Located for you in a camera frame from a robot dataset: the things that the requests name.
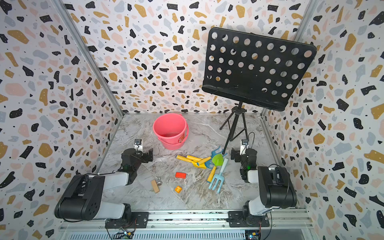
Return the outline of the green trowel yellow handle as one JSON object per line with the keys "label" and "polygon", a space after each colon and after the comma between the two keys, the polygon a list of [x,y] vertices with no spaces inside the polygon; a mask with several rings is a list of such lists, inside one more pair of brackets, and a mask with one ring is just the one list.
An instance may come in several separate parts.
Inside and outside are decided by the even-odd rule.
{"label": "green trowel yellow handle", "polygon": [[212,171],[211,171],[211,173],[210,173],[210,175],[209,175],[209,177],[208,177],[208,179],[207,179],[207,182],[209,182],[209,183],[212,182],[217,167],[223,165],[223,162],[224,162],[224,157],[223,157],[223,155],[222,155],[222,154],[216,154],[216,155],[213,157],[212,162],[213,162],[213,164],[214,164],[214,167],[213,167],[213,169],[212,169]]}

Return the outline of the yellow scoop yellow handle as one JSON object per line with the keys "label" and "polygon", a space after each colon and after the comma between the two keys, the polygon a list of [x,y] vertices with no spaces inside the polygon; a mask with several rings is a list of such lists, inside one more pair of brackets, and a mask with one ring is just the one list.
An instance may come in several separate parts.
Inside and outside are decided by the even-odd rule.
{"label": "yellow scoop yellow handle", "polygon": [[181,160],[181,161],[184,161],[184,162],[187,162],[187,163],[192,163],[193,166],[194,166],[195,168],[200,168],[200,169],[206,169],[206,168],[207,168],[204,164],[203,164],[202,166],[199,166],[199,165],[197,164],[197,162],[195,162],[195,161],[193,161],[193,160],[191,160],[191,159],[182,157],[182,156],[180,156],[180,155],[177,155],[176,158],[177,158],[178,160]]}

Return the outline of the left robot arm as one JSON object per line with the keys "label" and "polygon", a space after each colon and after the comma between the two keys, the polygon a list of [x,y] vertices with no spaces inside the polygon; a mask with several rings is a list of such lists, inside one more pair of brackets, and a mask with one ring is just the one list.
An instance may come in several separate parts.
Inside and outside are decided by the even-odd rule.
{"label": "left robot arm", "polygon": [[153,149],[144,153],[129,148],[122,153],[122,163],[116,172],[75,175],[55,207],[55,217],[72,223],[93,219],[132,222],[131,206],[103,201],[103,192],[132,184],[141,164],[152,162],[153,158]]}

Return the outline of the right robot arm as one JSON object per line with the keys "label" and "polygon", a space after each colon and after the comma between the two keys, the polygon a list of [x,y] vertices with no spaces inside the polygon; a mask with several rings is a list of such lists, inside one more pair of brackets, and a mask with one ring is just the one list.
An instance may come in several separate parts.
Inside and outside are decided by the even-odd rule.
{"label": "right robot arm", "polygon": [[259,166],[254,149],[232,149],[231,159],[241,164],[240,175],[245,183],[259,186],[259,196],[243,206],[244,219],[297,205],[297,194],[286,168],[277,164]]}

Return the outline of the light blue garden fork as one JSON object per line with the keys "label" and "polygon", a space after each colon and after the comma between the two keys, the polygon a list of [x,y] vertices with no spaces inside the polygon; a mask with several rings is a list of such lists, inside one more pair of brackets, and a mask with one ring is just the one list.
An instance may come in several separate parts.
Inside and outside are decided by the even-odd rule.
{"label": "light blue garden fork", "polygon": [[225,171],[225,168],[226,168],[228,162],[229,162],[229,159],[224,158],[224,162],[220,168],[219,174],[214,174],[213,179],[212,179],[210,186],[209,186],[210,190],[214,191],[215,189],[217,189],[218,194],[220,193],[221,188],[222,188],[224,181],[225,181],[225,177],[223,176],[223,173]]}

